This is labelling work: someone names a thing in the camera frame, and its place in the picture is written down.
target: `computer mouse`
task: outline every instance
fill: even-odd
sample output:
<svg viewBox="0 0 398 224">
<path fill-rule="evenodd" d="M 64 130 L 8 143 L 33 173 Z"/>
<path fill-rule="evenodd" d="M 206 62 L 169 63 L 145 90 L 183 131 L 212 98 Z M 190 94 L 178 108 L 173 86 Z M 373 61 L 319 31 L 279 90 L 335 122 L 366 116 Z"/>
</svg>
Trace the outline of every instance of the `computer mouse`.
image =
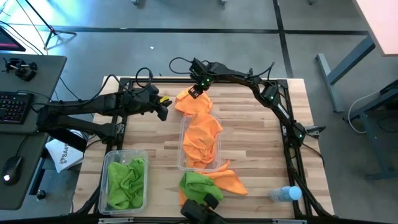
<svg viewBox="0 0 398 224">
<path fill-rule="evenodd" d="M 2 168 L 2 181 L 5 185 L 14 185 L 21 177 L 22 157 L 10 157 Z"/>
</svg>

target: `pink surface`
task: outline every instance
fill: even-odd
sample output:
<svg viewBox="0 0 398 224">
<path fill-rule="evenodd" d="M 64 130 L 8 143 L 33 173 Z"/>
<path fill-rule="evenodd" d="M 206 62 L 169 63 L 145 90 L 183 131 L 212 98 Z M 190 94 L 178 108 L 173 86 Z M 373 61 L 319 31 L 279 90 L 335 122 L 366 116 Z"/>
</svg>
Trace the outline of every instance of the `pink surface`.
<svg viewBox="0 0 398 224">
<path fill-rule="evenodd" d="M 382 56 L 398 56 L 398 0 L 353 0 Z"/>
</svg>

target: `monitor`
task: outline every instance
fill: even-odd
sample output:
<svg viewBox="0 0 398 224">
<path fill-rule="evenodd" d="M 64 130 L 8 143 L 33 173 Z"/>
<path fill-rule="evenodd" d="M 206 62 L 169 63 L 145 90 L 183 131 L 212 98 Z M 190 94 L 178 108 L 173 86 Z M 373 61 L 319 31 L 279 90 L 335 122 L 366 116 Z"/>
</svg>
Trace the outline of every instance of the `monitor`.
<svg viewBox="0 0 398 224">
<path fill-rule="evenodd" d="M 26 49 L 0 27 L 0 50 L 26 51 Z"/>
</svg>

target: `bottle cap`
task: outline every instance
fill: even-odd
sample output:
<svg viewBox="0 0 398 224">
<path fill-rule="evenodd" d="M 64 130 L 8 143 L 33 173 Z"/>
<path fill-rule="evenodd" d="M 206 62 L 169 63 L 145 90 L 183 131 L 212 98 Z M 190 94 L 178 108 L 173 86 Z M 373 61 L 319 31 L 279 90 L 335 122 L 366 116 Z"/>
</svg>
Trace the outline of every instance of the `bottle cap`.
<svg viewBox="0 0 398 224">
<path fill-rule="evenodd" d="M 300 187 L 293 186 L 289 189 L 289 196 L 292 200 L 298 200 L 302 196 Z"/>
</svg>

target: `white paper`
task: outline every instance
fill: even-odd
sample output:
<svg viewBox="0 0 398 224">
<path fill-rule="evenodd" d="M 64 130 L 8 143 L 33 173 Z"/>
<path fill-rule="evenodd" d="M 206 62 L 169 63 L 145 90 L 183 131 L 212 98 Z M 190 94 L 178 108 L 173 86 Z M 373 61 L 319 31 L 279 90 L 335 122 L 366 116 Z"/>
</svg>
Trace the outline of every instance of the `white paper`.
<svg viewBox="0 0 398 224">
<path fill-rule="evenodd" d="M 79 131 L 71 130 L 71 132 L 77 136 L 83 136 Z M 83 153 L 81 151 L 59 140 L 54 139 L 48 142 L 45 147 L 49 151 L 58 173 L 83 161 Z"/>
</svg>

